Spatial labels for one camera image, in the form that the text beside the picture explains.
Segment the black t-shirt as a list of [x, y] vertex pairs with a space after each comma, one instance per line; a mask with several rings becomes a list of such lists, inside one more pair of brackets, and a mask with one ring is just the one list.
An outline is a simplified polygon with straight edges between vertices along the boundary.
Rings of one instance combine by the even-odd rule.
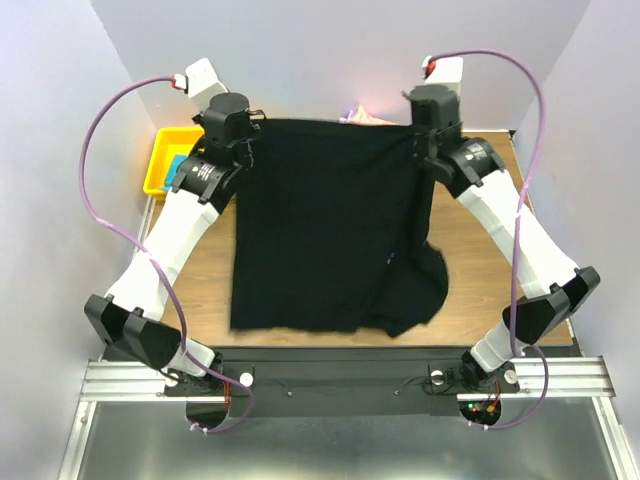
[[397, 337], [449, 291], [408, 126], [269, 119], [236, 194], [230, 326]]

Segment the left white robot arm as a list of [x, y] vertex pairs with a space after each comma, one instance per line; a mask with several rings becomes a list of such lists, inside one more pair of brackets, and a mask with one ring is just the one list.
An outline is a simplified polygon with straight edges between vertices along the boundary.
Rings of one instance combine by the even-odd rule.
[[164, 207], [121, 277], [103, 296], [91, 296], [84, 312], [107, 345], [157, 370], [188, 375], [199, 393], [215, 392], [224, 378], [215, 352], [189, 339], [187, 328], [162, 323], [176, 303], [173, 285], [195, 246], [220, 217], [253, 165], [259, 127], [248, 99], [225, 92], [198, 116], [203, 134], [179, 165]]

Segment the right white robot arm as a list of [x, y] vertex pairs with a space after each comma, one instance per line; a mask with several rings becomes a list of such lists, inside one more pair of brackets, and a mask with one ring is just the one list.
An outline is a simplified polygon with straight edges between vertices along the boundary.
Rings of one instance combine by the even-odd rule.
[[461, 381], [482, 390], [497, 370], [581, 307], [601, 278], [555, 244], [490, 143], [464, 135], [455, 91], [424, 84], [406, 97], [417, 134], [416, 158], [476, 218], [511, 265], [509, 306], [462, 357]]

